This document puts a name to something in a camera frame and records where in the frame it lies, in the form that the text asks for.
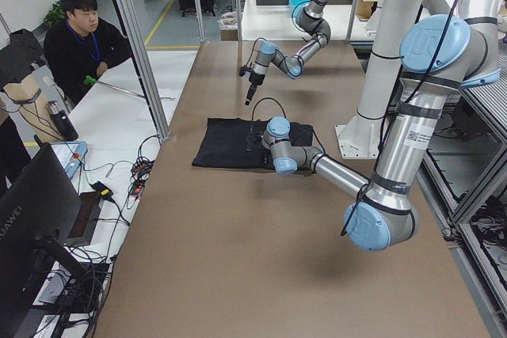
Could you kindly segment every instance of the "warning label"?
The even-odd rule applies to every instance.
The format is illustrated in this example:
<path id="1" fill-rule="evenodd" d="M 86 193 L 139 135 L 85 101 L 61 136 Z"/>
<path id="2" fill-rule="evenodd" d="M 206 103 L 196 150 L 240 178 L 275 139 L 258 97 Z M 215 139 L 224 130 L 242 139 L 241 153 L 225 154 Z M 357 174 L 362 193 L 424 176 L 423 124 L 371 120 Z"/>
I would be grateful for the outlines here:
<path id="1" fill-rule="evenodd" d="M 410 129 L 406 134 L 404 146 L 411 146 L 418 150 L 425 150 L 428 148 L 429 141 L 433 135 L 433 128 L 428 126 L 421 126 L 417 123 L 412 123 Z"/>

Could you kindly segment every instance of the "power adapter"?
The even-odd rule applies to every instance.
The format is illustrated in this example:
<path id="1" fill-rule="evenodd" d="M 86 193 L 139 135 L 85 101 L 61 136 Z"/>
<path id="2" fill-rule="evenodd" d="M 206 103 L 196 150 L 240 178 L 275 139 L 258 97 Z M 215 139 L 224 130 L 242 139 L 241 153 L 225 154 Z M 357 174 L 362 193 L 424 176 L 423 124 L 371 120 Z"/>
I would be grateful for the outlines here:
<path id="1" fill-rule="evenodd" d="M 111 199 L 112 195 L 114 194 L 110 188 L 102 184 L 100 181 L 97 181 L 95 184 L 91 184 L 90 186 L 93 190 L 101 193 L 101 196 L 104 199 Z"/>

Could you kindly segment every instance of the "black sweater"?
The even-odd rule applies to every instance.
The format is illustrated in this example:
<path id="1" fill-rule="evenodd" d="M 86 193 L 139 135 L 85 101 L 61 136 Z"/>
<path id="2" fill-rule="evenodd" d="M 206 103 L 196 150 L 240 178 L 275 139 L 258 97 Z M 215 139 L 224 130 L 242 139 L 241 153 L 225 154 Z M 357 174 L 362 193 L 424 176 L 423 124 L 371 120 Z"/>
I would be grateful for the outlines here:
<path id="1" fill-rule="evenodd" d="M 100 19 L 93 33 L 101 53 L 101 61 L 108 67 L 119 65 L 130 57 L 125 38 L 114 25 Z M 92 34 L 82 40 L 66 26 L 65 21 L 53 25 L 44 39 L 44 56 L 48 61 L 56 84 L 65 95 L 77 104 L 90 89 L 83 81 L 87 75 L 97 79 L 98 63 L 92 55 L 96 48 Z"/>

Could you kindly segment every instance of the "black hair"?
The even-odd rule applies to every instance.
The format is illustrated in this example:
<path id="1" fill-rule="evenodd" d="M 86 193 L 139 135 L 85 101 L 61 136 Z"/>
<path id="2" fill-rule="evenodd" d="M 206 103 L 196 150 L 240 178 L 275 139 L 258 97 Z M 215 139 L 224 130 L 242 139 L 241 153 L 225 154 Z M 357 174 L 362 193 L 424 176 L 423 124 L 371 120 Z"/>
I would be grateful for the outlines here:
<path id="1" fill-rule="evenodd" d="M 67 11 L 73 13 L 76 9 L 81 11 L 96 11 L 97 0 L 62 0 L 62 8 L 67 17 Z"/>

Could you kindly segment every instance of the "brown tabletop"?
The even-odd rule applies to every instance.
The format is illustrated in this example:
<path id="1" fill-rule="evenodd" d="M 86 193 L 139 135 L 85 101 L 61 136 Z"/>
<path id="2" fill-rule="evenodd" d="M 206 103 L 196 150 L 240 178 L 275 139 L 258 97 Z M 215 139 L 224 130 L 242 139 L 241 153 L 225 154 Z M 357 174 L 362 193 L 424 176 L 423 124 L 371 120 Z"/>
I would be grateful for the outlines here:
<path id="1" fill-rule="evenodd" d="M 291 55 L 300 42 L 280 42 Z M 252 105 L 239 78 L 251 44 L 205 43 L 117 260 L 97 337 L 295 338 L 488 336 L 418 186 L 421 226 L 380 253 L 340 237 L 353 201 L 321 177 L 191 166 L 208 117 L 249 120 L 275 97 L 340 159 L 363 71 L 333 41 L 297 81 L 271 67 Z M 280 114 L 262 102 L 255 119 Z M 372 161 L 347 161 L 369 175 Z"/>

